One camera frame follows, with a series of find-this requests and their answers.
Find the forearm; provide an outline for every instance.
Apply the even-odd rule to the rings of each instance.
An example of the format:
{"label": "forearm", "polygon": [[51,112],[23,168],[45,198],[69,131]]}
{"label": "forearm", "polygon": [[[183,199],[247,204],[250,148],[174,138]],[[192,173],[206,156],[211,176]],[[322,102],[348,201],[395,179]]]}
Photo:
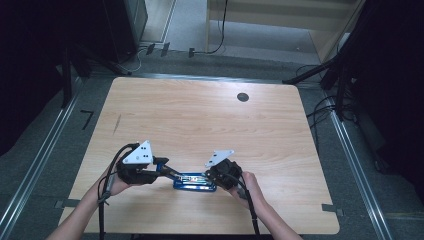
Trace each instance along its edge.
{"label": "forearm", "polygon": [[275,240],[302,239],[271,205],[265,204],[257,214]]}
{"label": "forearm", "polygon": [[97,207],[96,182],[96,184],[87,191],[74,211],[72,211],[47,239],[81,239]]}

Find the person's right hand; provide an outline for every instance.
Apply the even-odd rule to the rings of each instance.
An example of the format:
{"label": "person's right hand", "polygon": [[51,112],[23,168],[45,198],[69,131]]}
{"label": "person's right hand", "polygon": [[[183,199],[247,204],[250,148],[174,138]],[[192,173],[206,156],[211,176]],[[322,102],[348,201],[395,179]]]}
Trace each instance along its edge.
{"label": "person's right hand", "polygon": [[[247,190],[249,190],[250,196],[252,197],[253,206],[257,214],[260,214],[268,205],[265,200],[264,195],[262,194],[261,188],[258,184],[258,180],[255,177],[255,174],[251,172],[243,172],[243,179]],[[249,204],[247,200],[239,197],[237,193],[237,187],[233,187],[228,192],[245,208],[249,209]]]}

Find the table top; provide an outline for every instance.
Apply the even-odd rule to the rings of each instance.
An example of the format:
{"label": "table top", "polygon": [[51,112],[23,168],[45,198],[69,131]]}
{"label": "table top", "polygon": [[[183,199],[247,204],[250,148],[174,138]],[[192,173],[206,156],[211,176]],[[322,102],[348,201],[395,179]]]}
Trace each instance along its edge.
{"label": "table top", "polygon": [[[249,100],[238,100],[246,93]],[[254,172],[265,198],[299,234],[336,234],[335,213],[299,92],[289,85],[117,78],[71,190],[81,199],[124,145],[150,140],[180,172],[204,172],[214,150]],[[105,231],[253,234],[250,213],[227,192],[174,190],[168,178],[108,200]],[[72,208],[65,208],[61,221]],[[269,233],[259,223],[261,233]],[[95,213],[86,232],[98,232]]]}

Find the gray floor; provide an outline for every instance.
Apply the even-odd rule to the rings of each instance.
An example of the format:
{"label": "gray floor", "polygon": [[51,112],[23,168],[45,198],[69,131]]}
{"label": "gray floor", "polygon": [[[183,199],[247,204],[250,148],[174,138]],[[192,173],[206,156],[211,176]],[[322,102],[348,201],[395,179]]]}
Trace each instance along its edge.
{"label": "gray floor", "polygon": [[[160,49],[155,50],[149,56],[141,52],[142,54],[139,55],[141,67],[133,73],[133,76],[152,76],[150,74],[156,74],[155,76],[169,74],[161,75],[162,77],[186,75],[186,77],[197,76],[199,78],[199,76],[209,76],[216,80],[223,80],[222,77],[225,77],[224,80],[227,81],[280,84],[281,80],[294,77],[297,70],[303,65],[318,63],[318,57],[311,48],[309,36],[303,30],[292,29],[292,35],[287,33],[285,38],[277,36],[278,40],[270,35],[269,41],[275,41],[275,44],[266,44],[265,48],[255,44],[255,41],[262,41],[258,37],[255,41],[246,41],[246,35],[249,35],[249,32],[240,32],[240,29],[243,28],[236,26],[234,26],[234,31],[228,30],[228,34],[226,33],[228,42],[225,42],[225,48],[223,48],[225,52],[214,56],[196,55],[194,58],[188,58],[188,48],[203,49],[204,47],[205,35],[201,31],[204,29],[204,20],[200,20],[202,18],[201,11],[195,11],[196,14],[190,15],[190,17],[198,18],[198,21],[194,21],[193,18],[191,20],[184,19],[184,16],[187,16],[184,11],[190,7],[194,8],[195,5],[201,7],[204,2],[190,1],[189,3],[188,0],[177,0],[175,12],[166,34],[166,41],[171,43],[170,49],[175,51],[168,52],[165,57],[160,57]],[[211,23],[211,29],[214,27],[217,29],[216,22]],[[254,25],[245,27],[249,31],[257,31],[258,34],[267,31],[253,29]],[[226,31],[227,29],[232,29],[231,24],[228,24]],[[256,51],[263,54],[252,55],[252,52]],[[139,64],[137,57],[134,57],[124,66],[135,69]],[[85,80],[72,114],[48,157],[44,170],[8,239],[43,239],[57,225],[62,210],[55,209],[54,203],[57,200],[66,199],[69,195],[103,102],[115,77],[101,66],[93,64],[93,68],[92,77]],[[300,69],[298,74],[305,70],[307,68]],[[324,98],[324,92],[318,87],[319,80],[319,76],[314,76],[298,86],[305,113],[312,112],[315,105]],[[38,149],[59,114],[60,105],[61,93],[49,102],[15,147],[0,157],[0,171],[2,172],[0,181],[7,183],[3,184],[3,191],[0,193],[2,214],[27,174]],[[93,118],[85,130],[82,130],[82,127],[86,123],[87,116],[81,110],[94,112]],[[344,124],[381,210],[386,216],[393,238],[422,239],[424,236],[422,227],[424,207],[415,195],[413,187],[399,175],[383,175],[377,172],[374,168],[372,153],[362,137],[360,127],[350,122]],[[344,216],[339,217],[341,230],[338,234],[307,235],[304,238],[377,239],[375,228],[371,223],[363,197],[331,118],[328,117],[321,122],[317,130],[320,140],[320,160],[329,191],[336,207],[343,209]],[[145,236],[143,239],[158,239],[155,237],[158,236]],[[84,239],[97,239],[97,235],[86,234]],[[106,239],[129,239],[129,235],[108,234]],[[178,239],[178,236],[173,236],[172,239]]]}

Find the wood grain surface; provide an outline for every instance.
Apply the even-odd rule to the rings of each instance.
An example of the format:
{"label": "wood grain surface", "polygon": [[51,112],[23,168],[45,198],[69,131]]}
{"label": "wood grain surface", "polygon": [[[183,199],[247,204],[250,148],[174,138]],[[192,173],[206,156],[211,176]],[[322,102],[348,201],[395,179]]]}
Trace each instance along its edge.
{"label": "wood grain surface", "polygon": [[[247,102],[237,99],[246,93]],[[335,213],[298,90],[294,86],[117,78],[87,148],[70,199],[81,199],[125,144],[150,140],[180,172],[204,172],[214,150],[254,172],[276,211],[300,234],[335,234]],[[251,217],[224,190],[178,191],[159,178],[105,206],[116,233],[253,234]],[[72,208],[66,208],[61,221]],[[260,223],[261,233],[268,230]],[[98,232],[97,213],[87,232]]]}

